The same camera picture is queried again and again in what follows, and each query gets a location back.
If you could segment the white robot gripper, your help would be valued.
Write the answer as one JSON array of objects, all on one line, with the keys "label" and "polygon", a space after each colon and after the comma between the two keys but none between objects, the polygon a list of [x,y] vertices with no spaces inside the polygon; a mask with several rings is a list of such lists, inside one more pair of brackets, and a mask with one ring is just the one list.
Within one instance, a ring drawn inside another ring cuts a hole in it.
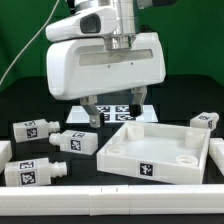
[{"label": "white robot gripper", "polygon": [[102,38],[54,43],[46,64],[50,93],[58,100],[81,98],[93,128],[104,125],[96,95],[132,88],[130,115],[138,117],[143,113],[145,86],[165,78],[163,52],[155,33],[138,34],[130,49],[107,51]]}]

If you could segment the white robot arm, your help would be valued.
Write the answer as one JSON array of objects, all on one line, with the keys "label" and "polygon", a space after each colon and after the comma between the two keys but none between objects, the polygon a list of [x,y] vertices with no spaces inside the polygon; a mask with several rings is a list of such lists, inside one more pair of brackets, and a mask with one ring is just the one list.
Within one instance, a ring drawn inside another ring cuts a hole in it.
[{"label": "white robot arm", "polygon": [[68,0],[72,15],[46,27],[52,42],[46,55],[50,93],[78,99],[98,128],[104,116],[97,96],[129,89],[130,114],[137,117],[149,85],[164,81],[161,43],[155,32],[140,31],[138,10],[155,0]]}]

